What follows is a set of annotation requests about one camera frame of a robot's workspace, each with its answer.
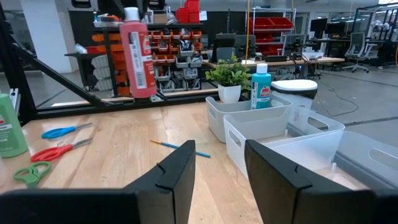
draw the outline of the gray floor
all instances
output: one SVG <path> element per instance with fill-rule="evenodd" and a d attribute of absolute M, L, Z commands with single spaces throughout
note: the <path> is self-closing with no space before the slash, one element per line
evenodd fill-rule
<path fill-rule="evenodd" d="M 371 69 L 370 73 L 325 72 L 321 80 L 316 80 L 318 94 L 313 101 L 312 109 L 342 122 L 348 131 L 365 134 L 370 138 L 398 147 L 396 137 L 398 68 Z M 82 86 L 78 73 L 65 74 L 64 77 Z M 79 96 L 41 73 L 30 73 L 27 79 L 35 103 L 40 107 L 81 100 Z M 8 92 L 8 89 L 7 80 L 4 75 L 0 75 L 0 90 Z M 358 109 L 354 104 L 339 99 L 336 93 L 357 104 Z M 109 98 L 111 91 L 97 91 L 92 94 L 100 98 Z"/>

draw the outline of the white plant pot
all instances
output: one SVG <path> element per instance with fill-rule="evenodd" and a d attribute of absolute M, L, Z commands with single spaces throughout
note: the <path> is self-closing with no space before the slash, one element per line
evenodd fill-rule
<path fill-rule="evenodd" d="M 239 101 L 241 89 L 241 85 L 224 87 L 218 84 L 218 96 L 223 103 L 235 103 Z"/>

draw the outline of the bottle label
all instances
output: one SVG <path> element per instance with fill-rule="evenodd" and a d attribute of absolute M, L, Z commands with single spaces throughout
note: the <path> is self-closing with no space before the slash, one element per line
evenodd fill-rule
<path fill-rule="evenodd" d="M 0 151 L 11 151 L 18 149 L 19 144 L 16 135 L 13 132 L 12 124 L 7 116 L 5 107 L 0 106 Z"/>
<path fill-rule="evenodd" d="M 264 106 L 258 106 L 257 104 L 265 103 L 269 101 L 269 93 L 271 89 L 267 85 L 259 85 L 258 82 L 253 82 L 251 87 L 251 109 L 261 109 Z"/>
<path fill-rule="evenodd" d="M 129 40 L 137 88 L 145 89 L 148 86 L 154 86 L 155 72 L 150 54 L 149 37 L 138 32 L 131 32 Z"/>

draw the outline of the white bottle cap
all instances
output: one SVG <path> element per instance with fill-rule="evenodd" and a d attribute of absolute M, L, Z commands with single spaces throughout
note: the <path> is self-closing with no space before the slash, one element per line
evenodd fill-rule
<path fill-rule="evenodd" d="M 257 64 L 257 72 L 259 74 L 266 74 L 268 72 L 268 64 L 266 63 L 261 63 Z"/>
<path fill-rule="evenodd" d="M 124 8 L 125 18 L 124 21 L 140 21 L 139 12 L 137 7 L 125 7 Z"/>

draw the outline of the scissor blade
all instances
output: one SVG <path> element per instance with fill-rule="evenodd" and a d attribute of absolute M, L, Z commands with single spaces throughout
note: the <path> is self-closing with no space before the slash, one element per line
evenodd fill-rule
<path fill-rule="evenodd" d="M 88 144 L 89 142 L 91 142 L 91 140 L 93 140 L 92 138 L 86 139 L 86 140 L 82 140 L 80 142 L 76 142 L 74 143 L 72 146 L 73 147 L 78 147 L 78 146 L 82 146 L 84 144 Z"/>
<path fill-rule="evenodd" d="M 80 128 L 85 128 L 85 127 L 90 126 L 90 125 L 92 125 L 92 124 L 93 124 L 93 123 L 82 124 L 82 125 L 76 126 L 75 129 L 77 130 L 77 129 L 80 129 Z"/>

